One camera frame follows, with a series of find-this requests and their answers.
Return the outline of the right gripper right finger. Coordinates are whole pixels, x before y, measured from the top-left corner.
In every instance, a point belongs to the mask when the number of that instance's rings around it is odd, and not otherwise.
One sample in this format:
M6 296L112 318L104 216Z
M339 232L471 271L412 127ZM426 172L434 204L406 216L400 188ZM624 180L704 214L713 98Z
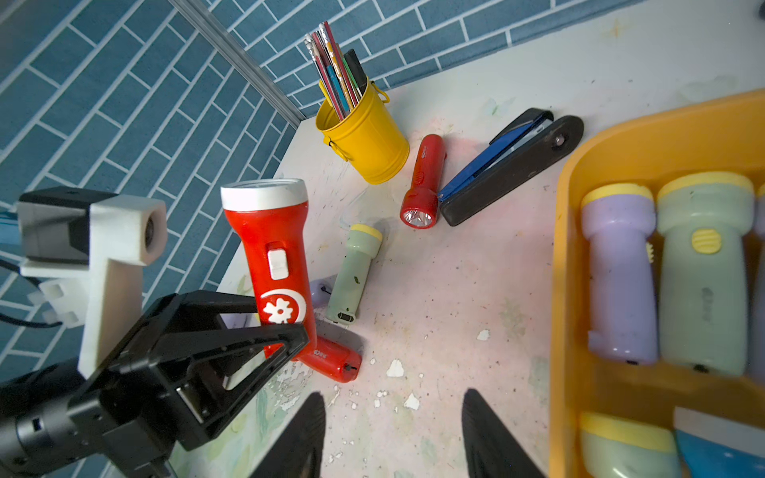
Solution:
M531 478L544 473L474 388L464 394L461 424L470 478Z

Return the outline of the green flashlight yellow button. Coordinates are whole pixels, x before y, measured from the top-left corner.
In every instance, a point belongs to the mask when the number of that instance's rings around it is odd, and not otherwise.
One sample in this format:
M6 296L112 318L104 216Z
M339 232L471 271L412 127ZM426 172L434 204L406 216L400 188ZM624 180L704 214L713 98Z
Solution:
M754 206L752 181L728 171L685 175L659 191L659 350L665 362L743 375L749 307L743 238L753 227Z

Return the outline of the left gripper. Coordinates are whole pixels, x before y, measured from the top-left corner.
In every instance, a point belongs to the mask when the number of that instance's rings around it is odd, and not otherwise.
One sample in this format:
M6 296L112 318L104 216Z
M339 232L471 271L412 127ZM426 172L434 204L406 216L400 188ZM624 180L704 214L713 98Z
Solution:
M309 342L300 325L231 329L225 316L257 313L252 297L199 290L156 300L70 403L70 416L127 477L171 477L175 445L214 438ZM227 376L275 346L235 388Z

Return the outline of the small red flashlight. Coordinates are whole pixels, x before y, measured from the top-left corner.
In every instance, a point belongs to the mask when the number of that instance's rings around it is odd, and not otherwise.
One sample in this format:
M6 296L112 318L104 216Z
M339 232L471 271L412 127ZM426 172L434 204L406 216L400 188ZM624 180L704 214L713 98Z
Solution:
M400 219L414 229L428 229L436 223L438 189L447 152L440 135L426 135L420 143L410 189L404 195Z

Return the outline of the red flashlight white rim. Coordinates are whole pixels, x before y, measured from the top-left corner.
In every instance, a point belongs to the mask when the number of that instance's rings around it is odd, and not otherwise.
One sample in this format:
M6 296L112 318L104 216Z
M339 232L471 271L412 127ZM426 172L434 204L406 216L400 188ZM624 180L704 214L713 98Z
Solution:
M239 236L250 271L262 326L300 325L317 346L315 316L304 247L308 191L298 178L260 179L224 185L224 214Z

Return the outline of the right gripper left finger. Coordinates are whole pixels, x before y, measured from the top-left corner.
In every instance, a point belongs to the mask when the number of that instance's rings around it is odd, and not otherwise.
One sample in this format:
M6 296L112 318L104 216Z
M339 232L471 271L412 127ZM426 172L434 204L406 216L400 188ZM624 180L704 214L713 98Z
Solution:
M313 392L250 474L250 478L320 477L326 435L326 406Z

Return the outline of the blue white flashlight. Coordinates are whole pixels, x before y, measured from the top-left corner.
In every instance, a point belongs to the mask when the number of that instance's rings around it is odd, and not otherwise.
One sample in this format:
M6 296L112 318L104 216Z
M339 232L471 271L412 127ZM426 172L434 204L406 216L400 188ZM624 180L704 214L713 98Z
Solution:
M691 477L764 476L762 428L682 407L673 427Z

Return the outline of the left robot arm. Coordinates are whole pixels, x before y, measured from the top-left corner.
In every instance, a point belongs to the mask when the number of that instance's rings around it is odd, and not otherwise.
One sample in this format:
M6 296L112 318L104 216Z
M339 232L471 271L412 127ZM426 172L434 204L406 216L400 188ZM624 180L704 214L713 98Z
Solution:
M231 329L255 301L211 291L156 300L89 378L76 360L1 387L1 473L39 477L92 455L127 477L171 475L175 446L217 438L309 342L300 324Z

